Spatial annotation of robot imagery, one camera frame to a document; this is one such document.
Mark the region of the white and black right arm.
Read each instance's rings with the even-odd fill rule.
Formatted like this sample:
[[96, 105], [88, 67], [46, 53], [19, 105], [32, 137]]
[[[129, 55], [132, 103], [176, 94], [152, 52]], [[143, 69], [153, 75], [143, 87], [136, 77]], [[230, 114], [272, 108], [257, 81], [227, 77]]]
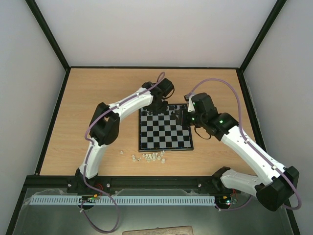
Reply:
[[233, 188], [257, 198], [270, 211], [276, 211], [294, 194], [299, 171], [276, 161], [244, 130], [229, 113], [219, 113], [206, 93], [187, 94], [187, 108], [176, 113], [177, 124], [203, 128], [209, 137], [215, 137], [235, 151], [255, 172], [254, 176], [242, 174], [229, 167], [219, 169], [213, 180], [217, 191]]

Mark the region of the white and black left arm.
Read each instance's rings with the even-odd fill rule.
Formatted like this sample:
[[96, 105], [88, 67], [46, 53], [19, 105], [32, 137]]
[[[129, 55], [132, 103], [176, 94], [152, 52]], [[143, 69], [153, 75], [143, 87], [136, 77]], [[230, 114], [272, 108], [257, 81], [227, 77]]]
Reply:
[[83, 163], [77, 170], [83, 185], [99, 190], [91, 182], [98, 175], [100, 162], [107, 147], [119, 135], [121, 121], [141, 108], [157, 114], [165, 112], [168, 105], [167, 95], [174, 89], [170, 80], [160, 78], [156, 83], [142, 84], [137, 91], [120, 101], [109, 105], [101, 102], [97, 105], [85, 133], [89, 147]]

